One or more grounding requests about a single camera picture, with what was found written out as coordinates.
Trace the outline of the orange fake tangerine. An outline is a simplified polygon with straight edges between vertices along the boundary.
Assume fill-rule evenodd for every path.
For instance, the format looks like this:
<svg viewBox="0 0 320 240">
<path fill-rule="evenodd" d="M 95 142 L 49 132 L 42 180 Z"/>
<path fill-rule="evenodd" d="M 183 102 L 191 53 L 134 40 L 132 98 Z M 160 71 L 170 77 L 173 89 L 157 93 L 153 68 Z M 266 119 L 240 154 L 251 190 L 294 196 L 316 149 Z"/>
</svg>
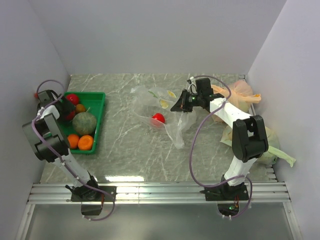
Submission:
<svg viewBox="0 0 320 240">
<path fill-rule="evenodd" d="M 78 142 L 80 140 L 80 137 L 77 134 L 68 135 L 67 140 L 69 142 L 70 149 L 77 149 L 78 148 Z"/>
</svg>

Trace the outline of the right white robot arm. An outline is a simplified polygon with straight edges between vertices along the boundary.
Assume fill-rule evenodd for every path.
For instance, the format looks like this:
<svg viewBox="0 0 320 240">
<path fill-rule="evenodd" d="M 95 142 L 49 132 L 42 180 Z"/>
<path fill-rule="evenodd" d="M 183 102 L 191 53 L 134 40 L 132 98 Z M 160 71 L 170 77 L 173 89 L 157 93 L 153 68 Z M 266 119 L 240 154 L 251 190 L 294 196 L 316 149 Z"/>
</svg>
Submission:
<svg viewBox="0 0 320 240">
<path fill-rule="evenodd" d="M 236 198 L 247 200 L 248 192 L 245 179 L 252 165 L 269 149 L 263 118 L 246 113 L 229 102 L 232 96 L 214 93 L 211 87 L 212 76 L 198 75 L 188 82 L 195 83 L 196 92 L 184 89 L 172 112 L 192 112 L 201 107 L 222 119 L 232 130 L 231 147 L 234 154 L 232 162 L 215 185 L 204 185 L 204 193 L 215 201 L 231 201 Z"/>
</svg>

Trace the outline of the green fake melon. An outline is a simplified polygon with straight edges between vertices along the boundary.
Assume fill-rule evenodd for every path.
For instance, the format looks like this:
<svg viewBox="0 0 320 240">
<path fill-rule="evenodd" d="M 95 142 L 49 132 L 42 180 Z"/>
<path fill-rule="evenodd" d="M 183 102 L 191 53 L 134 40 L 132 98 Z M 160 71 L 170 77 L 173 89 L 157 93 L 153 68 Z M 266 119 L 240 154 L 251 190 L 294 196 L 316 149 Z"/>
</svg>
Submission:
<svg viewBox="0 0 320 240">
<path fill-rule="evenodd" d="M 97 123 L 97 118 L 92 113 L 81 112 L 73 118 L 72 127 L 74 131 L 81 136 L 91 135 L 95 132 Z"/>
</svg>

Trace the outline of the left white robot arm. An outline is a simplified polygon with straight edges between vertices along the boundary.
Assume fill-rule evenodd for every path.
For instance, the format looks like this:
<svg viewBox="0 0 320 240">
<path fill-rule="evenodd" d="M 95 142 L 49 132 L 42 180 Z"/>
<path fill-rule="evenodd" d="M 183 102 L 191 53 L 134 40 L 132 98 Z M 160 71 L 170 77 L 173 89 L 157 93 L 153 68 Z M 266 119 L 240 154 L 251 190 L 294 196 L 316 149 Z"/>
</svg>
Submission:
<svg viewBox="0 0 320 240">
<path fill-rule="evenodd" d="M 35 119 L 22 126 L 35 156 L 58 167 L 72 181 L 73 186 L 65 187 L 79 200 L 97 200 L 101 195 L 100 187 L 95 178 L 77 163 L 59 125 L 59 120 L 71 119 L 76 107 L 53 90 L 41 91 L 37 97 L 39 104 Z"/>
</svg>

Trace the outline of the orange fake persimmon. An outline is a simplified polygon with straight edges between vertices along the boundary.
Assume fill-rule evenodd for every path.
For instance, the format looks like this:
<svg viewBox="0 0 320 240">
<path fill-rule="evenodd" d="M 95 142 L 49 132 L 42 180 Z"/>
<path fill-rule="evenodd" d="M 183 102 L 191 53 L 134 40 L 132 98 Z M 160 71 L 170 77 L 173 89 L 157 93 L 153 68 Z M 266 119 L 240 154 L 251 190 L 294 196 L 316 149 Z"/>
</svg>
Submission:
<svg viewBox="0 0 320 240">
<path fill-rule="evenodd" d="M 81 151 L 90 151 L 94 144 L 94 138 L 91 135 L 83 135 L 79 138 L 77 147 Z"/>
</svg>

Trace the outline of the clear lemon-print plastic bag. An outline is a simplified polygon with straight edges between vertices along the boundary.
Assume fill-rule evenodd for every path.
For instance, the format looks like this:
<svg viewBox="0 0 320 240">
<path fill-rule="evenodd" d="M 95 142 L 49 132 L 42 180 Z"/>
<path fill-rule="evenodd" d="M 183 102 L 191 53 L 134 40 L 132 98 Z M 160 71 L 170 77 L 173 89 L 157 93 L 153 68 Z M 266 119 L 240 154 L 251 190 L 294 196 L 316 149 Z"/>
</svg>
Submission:
<svg viewBox="0 0 320 240">
<path fill-rule="evenodd" d="M 171 107 L 178 101 L 177 95 L 162 87 L 147 88 L 138 85 L 131 89 L 131 109 L 134 116 L 150 128 L 166 134 L 177 149 L 185 146 L 183 133 L 196 123 L 195 112 L 172 112 Z M 163 127 L 154 127 L 151 118 L 161 113 L 165 118 Z"/>
</svg>

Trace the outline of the small brown-orange fake fruit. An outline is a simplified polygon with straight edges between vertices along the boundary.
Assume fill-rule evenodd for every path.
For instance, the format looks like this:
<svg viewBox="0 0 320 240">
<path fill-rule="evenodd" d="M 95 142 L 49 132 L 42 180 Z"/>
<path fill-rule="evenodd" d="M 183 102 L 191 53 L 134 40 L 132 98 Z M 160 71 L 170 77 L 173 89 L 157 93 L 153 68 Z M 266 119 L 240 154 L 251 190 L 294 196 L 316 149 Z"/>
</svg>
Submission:
<svg viewBox="0 0 320 240">
<path fill-rule="evenodd" d="M 77 104 L 75 106 L 75 113 L 79 114 L 79 113 L 83 113 L 83 112 L 86 112 L 85 106 L 83 104 Z"/>
</svg>

